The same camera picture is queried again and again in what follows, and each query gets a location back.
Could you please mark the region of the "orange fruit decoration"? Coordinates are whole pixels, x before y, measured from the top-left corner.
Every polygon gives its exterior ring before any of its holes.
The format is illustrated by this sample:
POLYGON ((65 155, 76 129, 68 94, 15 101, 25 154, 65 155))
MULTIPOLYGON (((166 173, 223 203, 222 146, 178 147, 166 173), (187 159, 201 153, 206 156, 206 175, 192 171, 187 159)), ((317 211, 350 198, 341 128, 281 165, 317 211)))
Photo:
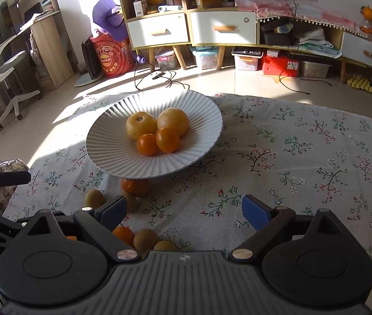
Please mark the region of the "orange fruit decoration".
POLYGON ((360 13, 365 20, 372 22, 372 8, 370 6, 360 7, 360 13))

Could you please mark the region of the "right orange tomato in bowl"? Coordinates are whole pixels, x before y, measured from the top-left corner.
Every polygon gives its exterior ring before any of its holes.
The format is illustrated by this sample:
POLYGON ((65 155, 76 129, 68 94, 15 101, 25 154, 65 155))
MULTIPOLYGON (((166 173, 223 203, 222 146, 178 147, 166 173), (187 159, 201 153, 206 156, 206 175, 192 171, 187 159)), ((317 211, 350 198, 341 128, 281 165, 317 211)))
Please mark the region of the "right orange tomato in bowl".
POLYGON ((162 152, 169 154, 180 148, 180 137, 175 130, 162 128, 156 133, 156 143, 162 152))

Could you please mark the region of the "yellow egg carton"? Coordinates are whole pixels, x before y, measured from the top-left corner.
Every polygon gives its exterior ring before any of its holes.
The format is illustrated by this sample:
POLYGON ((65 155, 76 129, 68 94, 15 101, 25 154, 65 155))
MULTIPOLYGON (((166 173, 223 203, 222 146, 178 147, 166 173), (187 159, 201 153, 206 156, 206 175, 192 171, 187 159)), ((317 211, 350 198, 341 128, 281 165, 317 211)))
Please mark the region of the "yellow egg carton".
POLYGON ((346 84, 357 90, 372 94, 372 82, 361 73, 350 72, 345 77, 346 84))

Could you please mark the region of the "large orange tomato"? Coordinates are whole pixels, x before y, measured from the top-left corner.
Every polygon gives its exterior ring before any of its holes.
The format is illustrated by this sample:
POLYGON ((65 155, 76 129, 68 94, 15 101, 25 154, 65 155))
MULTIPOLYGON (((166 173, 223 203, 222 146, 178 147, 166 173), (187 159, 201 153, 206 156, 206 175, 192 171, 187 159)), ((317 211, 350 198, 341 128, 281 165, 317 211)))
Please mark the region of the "large orange tomato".
POLYGON ((130 247, 134 247, 133 241, 135 234, 130 228, 119 226, 112 231, 112 234, 130 247))

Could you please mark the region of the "tangerine under bowl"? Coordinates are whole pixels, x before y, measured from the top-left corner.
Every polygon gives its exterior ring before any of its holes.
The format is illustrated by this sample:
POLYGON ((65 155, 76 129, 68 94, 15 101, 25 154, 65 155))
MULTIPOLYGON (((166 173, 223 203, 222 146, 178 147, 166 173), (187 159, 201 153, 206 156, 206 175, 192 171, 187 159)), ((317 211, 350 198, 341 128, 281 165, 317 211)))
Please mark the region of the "tangerine under bowl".
POLYGON ((151 185, 149 179, 122 179, 121 188, 135 197, 142 198, 150 193, 151 185))

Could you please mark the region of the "pink lace cabinet cloth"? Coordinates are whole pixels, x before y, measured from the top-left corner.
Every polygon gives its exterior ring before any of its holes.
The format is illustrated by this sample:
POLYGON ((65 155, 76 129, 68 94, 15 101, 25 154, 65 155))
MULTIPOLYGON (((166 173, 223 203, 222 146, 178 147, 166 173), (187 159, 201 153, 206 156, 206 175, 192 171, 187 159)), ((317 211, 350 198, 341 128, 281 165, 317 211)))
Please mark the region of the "pink lace cabinet cloth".
POLYGON ((255 12, 257 19, 289 17, 312 24, 322 24, 342 29, 363 38, 368 36, 361 31, 355 21, 327 9, 298 2, 288 2, 287 0, 234 0, 234 2, 241 12, 255 12))

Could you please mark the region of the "brown longan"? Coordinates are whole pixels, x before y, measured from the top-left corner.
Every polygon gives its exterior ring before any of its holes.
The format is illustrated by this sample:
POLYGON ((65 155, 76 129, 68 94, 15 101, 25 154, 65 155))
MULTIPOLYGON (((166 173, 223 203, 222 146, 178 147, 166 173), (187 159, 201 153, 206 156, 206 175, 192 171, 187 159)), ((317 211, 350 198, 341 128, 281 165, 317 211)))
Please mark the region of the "brown longan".
POLYGON ((133 245, 140 253, 146 253, 147 251, 152 250, 159 241, 160 238, 155 231, 143 229, 135 234, 133 245))
POLYGON ((169 240, 161 240, 160 242, 156 243, 154 251, 168 251, 168 252, 175 252, 178 251, 176 245, 169 240))
POLYGON ((106 203, 106 198, 98 189, 89 190, 85 194, 85 206, 98 209, 106 203))
POLYGON ((127 203, 127 212, 133 213, 138 209, 138 199, 131 193, 127 191, 122 191, 121 195, 126 199, 127 203))

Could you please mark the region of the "black floor heater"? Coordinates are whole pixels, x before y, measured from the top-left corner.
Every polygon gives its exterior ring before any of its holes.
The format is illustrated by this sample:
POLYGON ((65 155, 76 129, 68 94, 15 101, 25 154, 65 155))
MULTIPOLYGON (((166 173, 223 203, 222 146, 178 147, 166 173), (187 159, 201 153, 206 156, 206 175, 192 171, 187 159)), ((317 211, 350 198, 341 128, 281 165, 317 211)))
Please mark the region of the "black floor heater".
POLYGON ((74 87, 90 85, 103 77, 101 61, 98 58, 91 38, 86 38, 86 40, 81 43, 81 50, 85 60, 85 67, 80 70, 79 78, 74 84, 74 87))

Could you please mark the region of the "wooden shelf cabinet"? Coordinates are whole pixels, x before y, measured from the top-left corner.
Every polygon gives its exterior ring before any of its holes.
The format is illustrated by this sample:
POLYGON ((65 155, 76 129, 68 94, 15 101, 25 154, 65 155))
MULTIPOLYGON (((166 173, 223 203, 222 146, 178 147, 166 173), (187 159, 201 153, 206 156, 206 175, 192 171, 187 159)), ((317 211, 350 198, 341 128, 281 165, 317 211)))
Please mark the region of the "wooden shelf cabinet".
MULTIPOLYGON (((181 0, 180 6, 172 7, 169 12, 137 16, 134 1, 120 0, 132 48, 153 51, 169 46, 175 51, 182 67, 185 61, 180 46, 217 46, 222 53, 228 46, 267 48, 268 44, 261 34, 261 24, 280 18, 257 19, 255 12, 241 12, 236 4, 232 7, 195 9, 192 0, 181 0)), ((339 50, 335 57, 344 64, 372 67, 370 36, 363 38, 331 26, 297 19, 294 21, 305 27, 321 27, 339 50)))

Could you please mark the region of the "white ribbed fruit bowl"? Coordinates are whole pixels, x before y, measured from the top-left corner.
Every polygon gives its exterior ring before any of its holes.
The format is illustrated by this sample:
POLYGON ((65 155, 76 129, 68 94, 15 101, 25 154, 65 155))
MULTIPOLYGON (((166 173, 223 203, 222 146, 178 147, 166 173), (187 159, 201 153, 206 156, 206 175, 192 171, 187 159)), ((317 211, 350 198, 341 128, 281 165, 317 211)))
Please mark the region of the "white ribbed fruit bowl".
POLYGON ((150 179, 202 159, 222 127, 222 113, 209 97, 192 90, 150 90, 104 111, 88 132, 86 149, 91 162, 107 174, 150 179))

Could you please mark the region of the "clear storage bin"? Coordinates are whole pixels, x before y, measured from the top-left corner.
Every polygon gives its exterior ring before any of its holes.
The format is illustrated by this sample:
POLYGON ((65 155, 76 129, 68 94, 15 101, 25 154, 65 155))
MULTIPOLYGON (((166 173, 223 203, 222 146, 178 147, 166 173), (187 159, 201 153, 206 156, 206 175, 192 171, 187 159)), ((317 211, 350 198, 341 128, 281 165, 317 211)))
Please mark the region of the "clear storage bin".
POLYGON ((219 48, 216 46, 192 47, 191 51, 200 70, 209 70, 217 67, 219 48))

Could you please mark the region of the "left yellow apple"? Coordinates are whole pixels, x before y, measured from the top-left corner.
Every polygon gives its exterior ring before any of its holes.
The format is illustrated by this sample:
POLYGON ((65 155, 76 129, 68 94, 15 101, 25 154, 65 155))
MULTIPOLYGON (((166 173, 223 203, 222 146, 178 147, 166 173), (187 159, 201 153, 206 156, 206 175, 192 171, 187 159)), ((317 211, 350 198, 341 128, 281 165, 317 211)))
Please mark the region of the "left yellow apple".
POLYGON ((126 133, 137 140, 144 134, 154 134, 157 131, 157 120, 148 112, 136 112, 126 120, 126 133))

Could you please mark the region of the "purple plush toy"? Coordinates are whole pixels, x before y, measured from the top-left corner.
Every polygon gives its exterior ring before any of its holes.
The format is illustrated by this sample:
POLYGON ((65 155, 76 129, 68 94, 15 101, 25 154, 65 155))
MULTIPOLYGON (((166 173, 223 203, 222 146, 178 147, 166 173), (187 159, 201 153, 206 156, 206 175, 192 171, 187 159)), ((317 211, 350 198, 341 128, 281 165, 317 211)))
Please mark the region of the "purple plush toy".
POLYGON ((113 0, 99 0, 93 7, 93 23, 103 33, 108 33, 115 41, 128 38, 128 30, 121 6, 113 0))

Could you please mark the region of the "red storage box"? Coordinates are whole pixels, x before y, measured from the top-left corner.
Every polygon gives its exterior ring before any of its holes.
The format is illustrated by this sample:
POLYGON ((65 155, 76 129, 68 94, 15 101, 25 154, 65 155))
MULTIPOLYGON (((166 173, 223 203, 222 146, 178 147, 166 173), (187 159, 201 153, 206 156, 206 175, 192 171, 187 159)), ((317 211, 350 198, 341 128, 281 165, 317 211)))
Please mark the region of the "red storage box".
POLYGON ((296 77, 298 75, 299 61, 288 58, 286 55, 270 57, 264 54, 261 70, 264 75, 296 77))

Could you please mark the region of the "red snack bag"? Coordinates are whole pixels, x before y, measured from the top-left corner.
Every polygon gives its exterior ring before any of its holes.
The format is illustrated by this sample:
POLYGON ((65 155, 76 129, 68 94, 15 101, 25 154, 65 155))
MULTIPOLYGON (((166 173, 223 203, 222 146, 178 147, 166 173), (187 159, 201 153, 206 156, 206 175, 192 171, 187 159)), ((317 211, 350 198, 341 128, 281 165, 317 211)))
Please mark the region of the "red snack bag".
POLYGON ((118 77, 131 71, 134 66, 130 39, 116 41, 109 33, 91 36, 94 49, 106 77, 118 77))

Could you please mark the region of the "wooden desk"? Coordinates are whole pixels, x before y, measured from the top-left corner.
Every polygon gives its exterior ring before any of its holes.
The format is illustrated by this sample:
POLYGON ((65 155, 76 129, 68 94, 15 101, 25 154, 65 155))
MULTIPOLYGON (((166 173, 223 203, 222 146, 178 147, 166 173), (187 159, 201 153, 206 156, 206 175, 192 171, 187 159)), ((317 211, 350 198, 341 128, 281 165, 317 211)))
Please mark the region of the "wooden desk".
POLYGON ((12 26, 28 29, 29 51, 37 66, 37 78, 45 91, 60 87, 73 74, 71 44, 57 0, 7 0, 12 26))

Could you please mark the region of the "orange tomato in bowl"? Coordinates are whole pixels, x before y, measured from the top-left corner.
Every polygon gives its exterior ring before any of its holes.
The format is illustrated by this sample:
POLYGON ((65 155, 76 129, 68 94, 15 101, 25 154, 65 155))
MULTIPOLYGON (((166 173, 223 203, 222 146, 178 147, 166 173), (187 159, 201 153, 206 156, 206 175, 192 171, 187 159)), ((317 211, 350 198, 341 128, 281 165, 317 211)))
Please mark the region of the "orange tomato in bowl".
POLYGON ((169 154, 180 148, 180 137, 175 130, 162 128, 156 133, 156 143, 162 152, 169 154))
POLYGON ((156 136, 148 133, 141 135, 136 141, 136 149, 143 156, 154 156, 158 152, 156 136))

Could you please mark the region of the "floral tablecloth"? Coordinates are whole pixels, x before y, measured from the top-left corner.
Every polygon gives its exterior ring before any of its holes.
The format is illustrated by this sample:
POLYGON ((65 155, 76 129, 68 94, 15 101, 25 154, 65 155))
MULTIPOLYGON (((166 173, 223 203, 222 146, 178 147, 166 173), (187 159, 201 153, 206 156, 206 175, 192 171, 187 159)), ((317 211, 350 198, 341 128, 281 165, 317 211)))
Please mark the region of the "floral tablecloth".
MULTIPOLYGON (((88 130, 99 116, 128 116, 111 107, 125 95, 89 97, 63 123, 50 153, 30 168, 28 185, 0 188, 0 216, 18 220, 42 208, 72 214, 98 189, 107 200, 121 180, 88 158, 88 130)), ((345 111, 261 97, 210 97, 223 130, 203 159, 150 180, 121 226, 151 229, 178 250, 222 250, 254 233, 242 215, 252 194, 271 207, 313 216, 329 208, 372 258, 372 119, 345 111)), ((372 307, 372 291, 368 298, 372 307)))

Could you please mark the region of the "left orange tomato in bowl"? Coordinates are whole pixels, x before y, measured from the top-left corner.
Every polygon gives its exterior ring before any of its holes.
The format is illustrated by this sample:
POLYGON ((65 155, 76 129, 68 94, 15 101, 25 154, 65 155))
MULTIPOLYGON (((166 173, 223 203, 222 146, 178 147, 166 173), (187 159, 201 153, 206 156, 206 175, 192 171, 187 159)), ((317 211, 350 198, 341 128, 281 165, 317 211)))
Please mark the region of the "left orange tomato in bowl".
POLYGON ((148 133, 141 135, 136 141, 136 149, 143 156, 154 156, 158 152, 156 136, 148 133))

